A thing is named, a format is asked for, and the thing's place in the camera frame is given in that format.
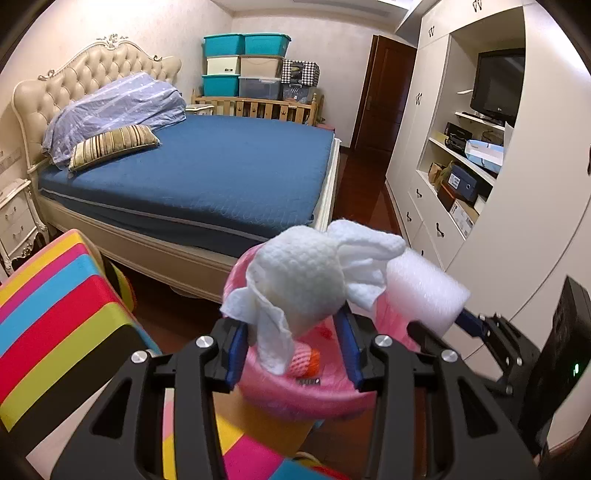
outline shelf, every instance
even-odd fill
[[[435,187],[433,185],[431,185],[431,182],[429,182],[429,174],[426,171],[422,171],[422,170],[417,170],[417,173],[421,176],[421,178],[423,179],[423,181],[425,182],[425,184],[431,189],[432,194],[434,194],[435,197],[436,197],[437,196],[437,192],[435,191]],[[453,217],[450,215],[449,212],[447,213],[447,215],[448,215],[448,217],[450,219],[452,219],[452,223],[457,228],[457,231],[460,232],[462,238],[465,241],[466,240],[466,237],[464,236],[463,232],[460,230],[460,228],[456,224],[456,221],[453,219]]]
[[[475,116],[466,115],[465,113],[462,113],[462,112],[456,112],[456,115],[461,116],[462,118],[467,118],[468,120],[471,120],[473,122],[476,122],[476,123],[479,123],[482,125],[486,125],[487,127],[496,128],[497,130],[500,130],[501,132],[505,131],[505,127],[502,127],[497,124],[493,124],[491,122],[487,122],[486,120],[483,120],[482,118],[476,118]]]
[[[453,150],[450,150],[444,144],[442,144],[440,141],[435,140],[433,137],[429,137],[429,141],[433,142],[439,148],[444,149],[452,157],[454,157],[455,159],[462,162],[466,167],[468,167],[470,170],[472,170],[474,173],[476,173],[480,178],[482,178],[485,182],[487,182],[487,184],[489,184],[493,187],[495,186],[495,182],[496,182],[495,178],[492,175],[490,175],[489,173],[487,173],[486,170],[484,170],[483,168],[480,168],[478,165],[473,164],[470,160],[468,160],[466,157],[462,157],[459,153],[456,153]]]

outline blue mattress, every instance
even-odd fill
[[[46,168],[40,192],[102,222],[232,257],[313,220],[332,132],[279,120],[188,115],[156,135],[159,148],[72,178]]]

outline door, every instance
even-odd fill
[[[402,122],[417,50],[390,38],[377,37],[369,60],[365,95],[358,112],[354,149],[370,149],[389,158]]]
[[[418,51],[417,63],[424,66],[421,66],[418,93],[415,94],[414,90],[412,92],[411,100],[416,103],[413,127],[408,134],[407,147],[400,161],[398,173],[394,179],[389,179],[395,198],[405,195],[408,191],[431,133],[433,116],[439,101],[439,92],[447,64],[449,39],[449,35],[446,35]]]

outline checkered bag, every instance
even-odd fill
[[[313,61],[284,60],[281,83],[318,86],[320,67]]]

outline door handle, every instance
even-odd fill
[[[445,233],[439,229],[439,223],[435,224],[435,228],[437,229],[437,236],[440,236],[441,238],[445,237]]]

